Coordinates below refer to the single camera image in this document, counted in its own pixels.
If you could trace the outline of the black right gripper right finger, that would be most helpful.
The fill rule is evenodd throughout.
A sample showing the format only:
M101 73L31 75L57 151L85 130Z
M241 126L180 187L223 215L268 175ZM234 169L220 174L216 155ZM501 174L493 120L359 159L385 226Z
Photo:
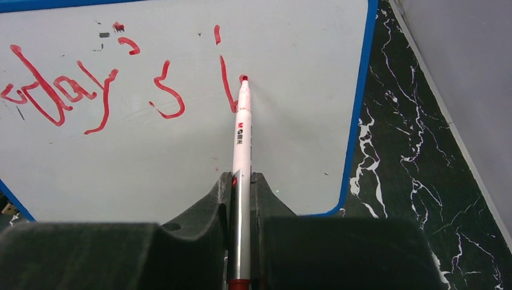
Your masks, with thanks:
M252 289L441 289L412 222L298 216L261 173L251 177Z

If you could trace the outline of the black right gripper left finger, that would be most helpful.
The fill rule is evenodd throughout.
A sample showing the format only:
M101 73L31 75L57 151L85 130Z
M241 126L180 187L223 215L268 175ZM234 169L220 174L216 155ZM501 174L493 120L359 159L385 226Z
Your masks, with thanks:
M2 289L222 289L229 172L172 220L43 223L1 233Z

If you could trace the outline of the white red whiteboard marker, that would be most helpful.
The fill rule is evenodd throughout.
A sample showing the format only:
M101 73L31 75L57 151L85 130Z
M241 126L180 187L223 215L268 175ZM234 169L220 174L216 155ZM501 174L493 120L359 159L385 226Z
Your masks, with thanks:
M229 289L249 289L251 283L251 205L252 113L251 89L247 76L242 77L235 115L232 164L232 248L228 255Z

